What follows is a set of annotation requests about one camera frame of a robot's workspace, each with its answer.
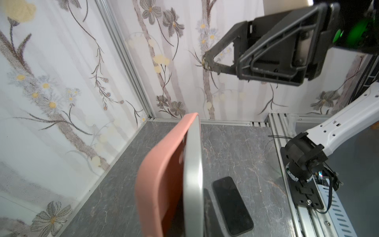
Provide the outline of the pink phone case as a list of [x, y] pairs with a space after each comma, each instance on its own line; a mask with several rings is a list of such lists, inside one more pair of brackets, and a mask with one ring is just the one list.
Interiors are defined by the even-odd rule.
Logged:
[[135, 199], [144, 237], [163, 237], [170, 229], [183, 191], [183, 140], [197, 116], [185, 115], [139, 167]]

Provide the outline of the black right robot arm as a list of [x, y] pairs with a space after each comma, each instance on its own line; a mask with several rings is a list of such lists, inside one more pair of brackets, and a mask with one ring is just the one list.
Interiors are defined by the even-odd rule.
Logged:
[[[314, 1], [237, 23], [204, 53], [202, 66], [240, 80], [298, 87], [320, 75], [332, 47], [378, 54], [378, 1]], [[331, 118], [287, 142], [287, 175], [309, 182], [341, 144], [378, 119], [379, 83], [373, 82]]]

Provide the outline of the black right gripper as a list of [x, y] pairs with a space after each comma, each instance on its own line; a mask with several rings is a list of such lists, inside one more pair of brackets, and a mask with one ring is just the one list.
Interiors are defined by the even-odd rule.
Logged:
[[203, 67], [298, 87], [320, 75], [340, 9], [339, 3], [320, 3], [237, 23], [205, 52]]

